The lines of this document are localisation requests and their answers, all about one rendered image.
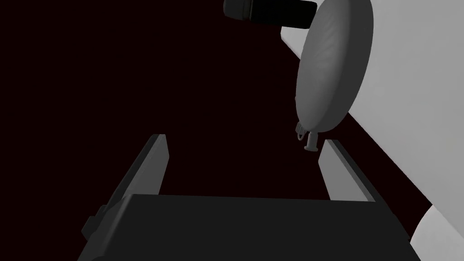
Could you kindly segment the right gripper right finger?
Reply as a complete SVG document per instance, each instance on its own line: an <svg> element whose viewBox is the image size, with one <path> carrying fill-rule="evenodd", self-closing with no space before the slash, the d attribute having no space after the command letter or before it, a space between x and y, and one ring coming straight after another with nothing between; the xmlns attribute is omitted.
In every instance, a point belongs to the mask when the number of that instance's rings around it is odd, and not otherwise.
<svg viewBox="0 0 464 261"><path fill-rule="evenodd" d="M331 201L375 202L333 140L324 141L318 165Z"/></svg>

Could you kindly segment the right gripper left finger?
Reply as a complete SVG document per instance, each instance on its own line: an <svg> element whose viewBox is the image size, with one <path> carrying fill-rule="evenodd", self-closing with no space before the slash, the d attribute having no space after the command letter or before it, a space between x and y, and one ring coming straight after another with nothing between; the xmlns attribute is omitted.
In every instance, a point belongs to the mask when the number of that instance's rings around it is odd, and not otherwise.
<svg viewBox="0 0 464 261"><path fill-rule="evenodd" d="M166 135L153 134L115 189L108 208L131 194L158 194L168 162Z"/></svg>

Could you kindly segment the grey round flask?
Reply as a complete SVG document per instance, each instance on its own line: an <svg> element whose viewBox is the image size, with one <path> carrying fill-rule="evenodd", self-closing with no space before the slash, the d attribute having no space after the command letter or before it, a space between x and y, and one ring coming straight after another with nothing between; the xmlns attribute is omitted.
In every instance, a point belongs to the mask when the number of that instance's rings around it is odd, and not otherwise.
<svg viewBox="0 0 464 261"><path fill-rule="evenodd" d="M371 0L324 0L300 58L295 107L305 149L317 151L318 133L347 115L362 85L373 41Z"/></svg>

